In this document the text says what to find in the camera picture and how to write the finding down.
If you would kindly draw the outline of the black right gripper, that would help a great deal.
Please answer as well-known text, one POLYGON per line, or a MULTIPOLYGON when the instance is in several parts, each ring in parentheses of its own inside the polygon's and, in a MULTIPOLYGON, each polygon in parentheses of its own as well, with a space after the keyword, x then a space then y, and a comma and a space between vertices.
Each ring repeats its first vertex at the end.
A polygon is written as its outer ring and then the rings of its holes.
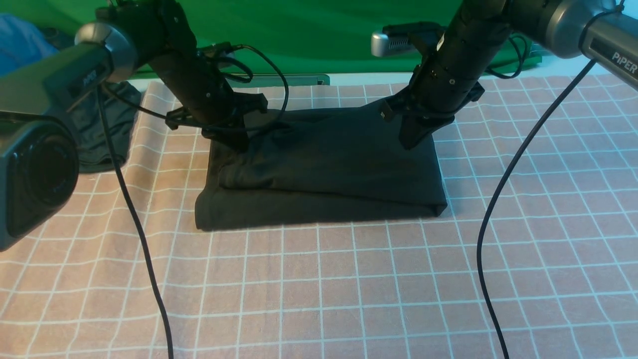
POLYGON ((454 122, 467 102, 485 93, 479 78, 512 34, 502 22, 435 22, 388 25, 382 31, 391 39, 400 36, 415 47, 422 61, 407 88, 380 106, 383 119, 402 116, 400 144, 406 150, 454 122))

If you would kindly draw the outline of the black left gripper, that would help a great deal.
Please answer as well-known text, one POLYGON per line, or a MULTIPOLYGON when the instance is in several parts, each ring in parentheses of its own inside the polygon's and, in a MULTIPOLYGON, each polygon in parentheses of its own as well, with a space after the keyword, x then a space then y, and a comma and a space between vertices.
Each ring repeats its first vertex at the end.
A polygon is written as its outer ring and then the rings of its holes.
POLYGON ((193 127, 206 139, 236 152, 249 146, 244 116, 268 112, 262 93, 234 92, 216 62, 210 63, 192 52, 166 48, 150 60, 150 68, 182 104, 170 111, 165 124, 171 130, 193 127))

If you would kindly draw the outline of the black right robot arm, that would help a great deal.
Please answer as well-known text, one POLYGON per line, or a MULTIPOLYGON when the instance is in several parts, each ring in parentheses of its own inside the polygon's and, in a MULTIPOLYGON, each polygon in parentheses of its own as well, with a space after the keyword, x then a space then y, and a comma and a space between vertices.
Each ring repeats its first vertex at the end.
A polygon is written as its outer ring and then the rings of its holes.
MULTIPOLYGON (((464 0, 447 26, 434 22, 404 23, 386 26, 389 41, 401 39, 403 53, 414 48, 422 55, 406 89, 386 98, 380 115, 386 121, 402 120, 400 142, 406 149, 454 120, 469 102, 483 93, 479 77, 493 73, 488 68, 506 40, 517 32, 532 39, 559 58, 580 54, 590 59, 588 68, 599 63, 611 73, 637 88, 637 19, 622 14, 624 5, 613 0, 464 0)), ((263 95, 235 94, 223 89, 212 95, 221 105, 205 105, 203 115, 196 105, 209 100, 208 93, 196 93, 194 104, 187 104, 182 90, 171 89, 184 105, 167 114, 165 124, 172 130, 180 126, 202 129, 203 135, 246 136, 285 128, 281 121, 287 96, 277 118, 265 125, 246 128, 244 116, 260 111, 265 114, 263 95)))

